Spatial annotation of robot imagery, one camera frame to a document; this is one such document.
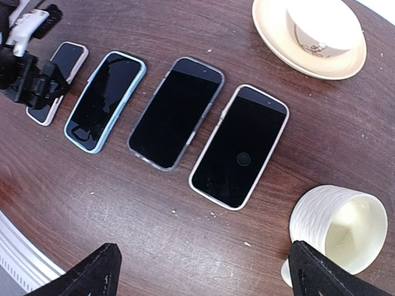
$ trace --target ceramic cup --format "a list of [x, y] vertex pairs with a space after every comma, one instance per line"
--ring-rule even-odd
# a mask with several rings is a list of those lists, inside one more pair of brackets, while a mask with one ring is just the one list
[[313, 56], [344, 54], [364, 38], [358, 18], [341, 0], [289, 0], [286, 8], [288, 32]]
[[[384, 245], [387, 228], [386, 210], [376, 197], [332, 185], [306, 193], [289, 222], [292, 242], [307, 242], [351, 274], [373, 263]], [[281, 276], [292, 287], [288, 260]]]

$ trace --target phone bezel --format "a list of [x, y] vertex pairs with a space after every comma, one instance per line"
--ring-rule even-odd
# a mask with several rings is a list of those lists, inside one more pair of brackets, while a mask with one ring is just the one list
[[[111, 54], [118, 54], [120, 56], [127, 57], [127, 58], [129, 58], [131, 60], [134, 60], [135, 62], [140, 64], [141, 68], [140, 68], [140, 71], [137, 73], [135, 79], [131, 82], [131, 84], [129, 85], [129, 88], [126, 90], [125, 94], [123, 95], [121, 101], [119, 102], [118, 107], [114, 111], [114, 114], [111, 116], [108, 124], [104, 128], [104, 131], [103, 131], [98, 143], [96, 144], [96, 147], [93, 150], [88, 150], [84, 145], [81, 145], [79, 142], [75, 141], [73, 138], [71, 138], [67, 134], [67, 126], [69, 125], [69, 123], [71, 121], [71, 118], [73, 117], [74, 112], [78, 108], [78, 105], [80, 104], [80, 101], [82, 100], [83, 96], [85, 95], [85, 92], [90, 87], [90, 85], [91, 85], [92, 81], [94, 80], [96, 74], [98, 73], [99, 69], [102, 67], [104, 62], [107, 60], [107, 58]], [[120, 116], [122, 110], [125, 108], [127, 102], [129, 101], [130, 97], [132, 96], [132, 94], [134, 93], [135, 89], [139, 85], [140, 81], [143, 79], [143, 77], [146, 74], [146, 72], [147, 72], [147, 66], [142, 60], [140, 60], [140, 59], [138, 59], [136, 57], [132, 57], [131, 55], [124, 54], [124, 53], [119, 52], [119, 51], [109, 52], [102, 59], [101, 63], [98, 65], [98, 67], [95, 69], [95, 71], [92, 73], [92, 75], [88, 79], [88, 83], [86, 84], [85, 89], [81, 93], [80, 98], [78, 99], [77, 103], [74, 106], [73, 111], [70, 114], [69, 119], [67, 120], [67, 123], [66, 123], [66, 125], [64, 127], [64, 134], [65, 134], [66, 138], [69, 139], [73, 144], [75, 144], [78, 148], [80, 148], [82, 151], [84, 151], [86, 153], [89, 153], [89, 154], [97, 154], [97, 153], [99, 153], [102, 150], [104, 144], [106, 143], [107, 138], [109, 137], [110, 132], [112, 131], [112, 128], [114, 127], [115, 123], [117, 122], [117, 119]]]
[[[207, 194], [207, 193], [205, 193], [205, 192], [199, 190], [198, 188], [196, 188], [196, 187], [193, 185], [192, 179], [193, 179], [193, 176], [194, 176], [196, 170], [198, 169], [198, 167], [199, 167], [199, 165], [200, 165], [200, 163], [201, 163], [201, 161], [202, 161], [204, 155], [206, 154], [206, 151], [207, 151], [208, 148], [210, 147], [213, 138], [215, 137], [215, 135], [217, 134], [217, 131], [218, 131], [219, 128], [221, 127], [222, 121], [225, 119], [225, 117], [226, 117], [226, 115], [227, 115], [227, 113], [228, 113], [230, 107], [232, 106], [233, 102], [235, 101], [237, 95], [239, 94], [239, 92], [240, 92], [240, 90], [241, 90], [242, 88], [251, 88], [251, 89], [253, 89], [254, 91], [257, 91], [258, 93], [261, 93], [261, 94], [263, 94], [263, 95], [269, 97], [271, 100], [273, 100], [273, 101], [275, 101], [275, 102], [281, 104], [281, 105], [285, 108], [285, 110], [286, 110], [286, 117], [285, 117], [285, 120], [284, 120], [284, 122], [283, 122], [283, 125], [281, 126], [280, 131], [279, 131], [279, 133], [278, 133], [278, 135], [277, 135], [277, 137], [276, 137], [276, 139], [275, 139], [275, 142], [273, 143], [273, 146], [272, 146], [272, 148], [270, 149], [270, 152], [268, 153], [268, 155], [267, 155], [267, 157], [266, 157], [266, 159], [265, 159], [265, 162], [264, 162], [264, 164], [262, 165], [262, 168], [260, 169], [260, 171], [259, 171], [259, 173], [258, 173], [258, 175], [257, 175], [257, 178], [255, 179], [254, 183], [252, 184], [252, 186], [251, 186], [251, 188], [250, 188], [250, 190], [249, 190], [249, 192], [248, 192], [246, 198], [244, 199], [243, 203], [242, 203], [239, 207], [233, 208], [233, 207], [231, 207], [231, 206], [225, 204], [224, 202], [222, 202], [222, 201], [216, 199], [215, 197], [212, 197], [211, 195], [209, 195], [209, 194]], [[260, 177], [261, 177], [262, 174], [264, 173], [264, 170], [266, 169], [266, 166], [267, 166], [267, 164], [269, 163], [270, 158], [272, 157], [272, 154], [273, 154], [273, 152], [274, 152], [274, 150], [275, 150], [275, 148], [276, 148], [276, 146], [277, 146], [277, 144], [278, 144], [278, 142], [279, 142], [279, 140], [280, 140], [280, 138], [281, 138], [281, 135], [283, 134], [283, 131], [284, 131], [284, 129], [285, 129], [285, 126], [286, 126], [288, 120], [289, 120], [289, 108], [288, 108], [282, 101], [276, 99], [275, 97], [273, 97], [273, 96], [267, 94], [267, 93], [264, 92], [264, 91], [261, 91], [260, 89], [255, 88], [255, 87], [253, 87], [253, 86], [251, 86], [251, 85], [249, 85], [249, 84], [242, 84], [242, 85], [240, 85], [239, 87], [237, 87], [237, 88], [236, 88], [236, 91], [233, 93], [231, 99], [229, 100], [229, 102], [227, 103], [226, 107], [225, 107], [224, 110], [222, 111], [221, 116], [220, 116], [220, 119], [219, 119], [219, 121], [218, 121], [218, 123], [217, 123], [217, 126], [215, 126], [215, 128], [214, 128], [212, 134], [210, 135], [210, 138], [209, 138], [207, 144], [204, 146], [203, 151], [201, 152], [201, 154], [200, 154], [200, 156], [199, 156], [197, 162], [195, 163], [195, 165], [194, 165], [194, 167], [193, 167], [193, 169], [192, 169], [191, 174], [189, 175], [188, 182], [189, 182], [189, 186], [191, 187], [191, 189], [192, 189], [193, 191], [197, 192], [198, 194], [204, 196], [205, 198], [211, 200], [212, 202], [215, 202], [217, 205], [219, 205], [219, 206], [221, 206], [221, 207], [223, 207], [223, 208], [226, 208], [227, 210], [230, 210], [230, 211], [238, 211], [238, 210], [241, 210], [242, 208], [244, 208], [245, 205], [247, 204], [248, 200], [250, 199], [252, 193], [254, 192], [254, 189], [255, 189], [255, 187], [257, 186]]]
[[[59, 52], [61, 47], [63, 45], [65, 45], [65, 44], [71, 44], [71, 45], [74, 45], [74, 46], [81, 47], [83, 49], [82, 55], [80, 56], [80, 58], [78, 59], [77, 63], [73, 67], [73, 70], [71, 71], [69, 77], [67, 77], [67, 79], [66, 79], [66, 81], [69, 84], [71, 84], [72, 81], [74, 80], [75, 76], [77, 75], [78, 71], [80, 71], [80, 69], [81, 69], [82, 65], [84, 64], [85, 60], [88, 58], [89, 50], [84, 45], [73, 43], [73, 42], [70, 42], [70, 41], [65, 41], [56, 49], [56, 52], [51, 57], [51, 60], [53, 60], [55, 58], [56, 54]], [[48, 112], [47, 117], [45, 118], [44, 122], [41, 122], [41, 121], [37, 120], [37, 118], [35, 118], [32, 114], [30, 114], [29, 113], [29, 107], [26, 107], [26, 114], [27, 114], [27, 116], [29, 116], [37, 124], [39, 124], [41, 126], [49, 126], [52, 123], [52, 121], [54, 120], [54, 117], [56, 115], [57, 109], [60, 107], [60, 105], [61, 105], [61, 103], [63, 101], [63, 98], [64, 98], [64, 96], [61, 96], [61, 97], [58, 97], [58, 98], [55, 99], [55, 101], [53, 102], [53, 104], [51, 106], [51, 109], [49, 109], [49, 112]]]
[[[156, 162], [150, 160], [149, 158], [147, 158], [147, 157], [144, 156], [143, 154], [141, 154], [141, 153], [135, 151], [134, 149], [132, 149], [132, 148], [130, 147], [130, 145], [129, 145], [129, 142], [130, 142], [130, 138], [132, 137], [133, 133], [135, 132], [136, 127], [137, 127], [138, 124], [140, 123], [141, 119], [144, 117], [144, 115], [145, 115], [145, 113], [147, 112], [149, 106], [151, 105], [151, 103], [152, 103], [153, 100], [155, 99], [157, 92], [160, 90], [160, 88], [162, 87], [162, 85], [163, 85], [164, 82], [166, 81], [168, 75], [175, 69], [175, 67], [177, 66], [177, 63], [178, 63], [179, 61], [183, 60], [183, 59], [190, 60], [190, 61], [192, 61], [192, 62], [195, 62], [195, 63], [197, 63], [197, 64], [200, 64], [200, 65], [202, 65], [202, 66], [205, 66], [205, 67], [207, 67], [207, 68], [210, 69], [210, 70], [213, 70], [213, 71], [217, 72], [217, 73], [220, 75], [220, 77], [221, 77], [221, 82], [220, 82], [220, 85], [218, 86], [217, 91], [214, 93], [214, 95], [212, 96], [210, 102], [208, 103], [206, 109], [203, 111], [202, 116], [200, 117], [199, 121], [197, 122], [196, 126], [194, 127], [194, 129], [193, 129], [191, 135], [189, 136], [188, 140], [186, 141], [186, 143], [185, 143], [183, 149], [181, 150], [180, 154], [178, 155], [177, 159], [175, 160], [175, 163], [174, 163], [173, 166], [170, 167], [170, 168], [164, 168], [164, 167], [160, 166], [159, 164], [157, 164]], [[209, 111], [210, 111], [210, 109], [211, 109], [211, 107], [212, 107], [212, 104], [214, 103], [214, 101], [215, 101], [216, 98], [218, 97], [220, 91], [221, 91], [222, 88], [223, 88], [224, 83], [225, 83], [225, 75], [224, 75], [219, 69], [214, 68], [213, 66], [207, 65], [207, 64], [205, 64], [204, 62], [201, 62], [200, 60], [196, 60], [196, 59], [194, 59], [194, 58], [192, 58], [192, 57], [180, 57], [179, 59], [177, 59], [177, 60], [173, 63], [173, 65], [172, 65], [172, 67], [170, 68], [170, 70], [166, 73], [165, 77], [164, 77], [164, 78], [162, 79], [162, 81], [160, 82], [159, 86], [157, 87], [157, 89], [155, 90], [155, 92], [154, 92], [154, 94], [152, 95], [151, 99], [149, 100], [148, 105], [146, 106], [146, 108], [145, 108], [145, 110], [143, 111], [143, 113], [141, 114], [139, 120], [136, 122], [135, 126], [133, 127], [133, 130], [132, 130], [132, 132], [131, 132], [131, 134], [130, 134], [130, 136], [129, 136], [129, 138], [128, 138], [128, 141], [127, 141], [127, 146], [128, 146], [128, 148], [129, 148], [129, 150], [130, 150], [132, 153], [134, 153], [138, 158], [144, 160], [146, 163], [152, 165], [154, 168], [157, 168], [158, 170], [161, 170], [161, 171], [171, 171], [171, 170], [174, 170], [174, 168], [175, 168], [175, 167], [179, 164], [179, 162], [181, 161], [181, 158], [182, 158], [182, 156], [184, 155], [185, 151], [187, 150], [188, 146], [191, 144], [193, 138], [194, 138], [195, 135], [196, 135], [196, 132], [198, 131], [198, 129], [199, 129], [200, 125], [202, 124], [203, 120], [205, 119], [206, 115], [209, 113]]]

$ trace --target wooden table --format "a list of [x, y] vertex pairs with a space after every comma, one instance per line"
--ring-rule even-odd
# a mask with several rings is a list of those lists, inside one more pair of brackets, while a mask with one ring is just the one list
[[[0, 209], [39, 249], [69, 269], [102, 243], [118, 243], [119, 295], [291, 295], [280, 276], [291, 245], [289, 216], [307, 190], [335, 184], [386, 206], [385, 246], [360, 277], [395, 294], [392, 25], [347, 1], [364, 28], [368, 59], [356, 77], [334, 82], [307, 77], [271, 53], [252, 23], [252, 0], [54, 2], [64, 19], [30, 52], [49, 59], [69, 40], [91, 53], [56, 120], [40, 127], [22, 105], [0, 99]], [[143, 58], [148, 74], [104, 150], [88, 155], [63, 128], [91, 72], [114, 49]], [[227, 82], [178, 168], [164, 173], [132, 155], [126, 142], [181, 56], [216, 65]], [[195, 194], [188, 175], [241, 83], [285, 101], [291, 119], [251, 200], [230, 213]]]

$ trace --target phone screen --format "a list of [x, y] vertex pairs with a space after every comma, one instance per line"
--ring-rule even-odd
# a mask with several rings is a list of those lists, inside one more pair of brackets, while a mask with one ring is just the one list
[[140, 118], [130, 149], [165, 170], [174, 167], [222, 83], [218, 70], [180, 59]]
[[287, 115], [283, 104], [241, 88], [192, 176], [193, 186], [231, 208], [242, 206]]
[[78, 101], [65, 130], [67, 135], [93, 150], [141, 67], [129, 57], [109, 55]]
[[[80, 57], [83, 55], [83, 53], [83, 47], [70, 43], [64, 43], [52, 58], [52, 61], [59, 66], [63, 77], [69, 82], [70, 75], [72, 74], [74, 67], [80, 60]], [[55, 91], [57, 87], [58, 84], [56, 82], [51, 82], [51, 92]], [[50, 105], [46, 105], [40, 110], [28, 108], [28, 112], [39, 122], [44, 123], [48, 117], [48, 113], [51, 111], [51, 107], [52, 106]]]

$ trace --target textured white cup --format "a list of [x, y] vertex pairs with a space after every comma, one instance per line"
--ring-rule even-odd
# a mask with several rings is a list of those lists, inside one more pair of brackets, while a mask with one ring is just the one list
[[[376, 197], [332, 185], [302, 196], [289, 222], [292, 242], [307, 242], [351, 274], [373, 263], [387, 230], [386, 210]], [[288, 260], [281, 276], [292, 287]]]

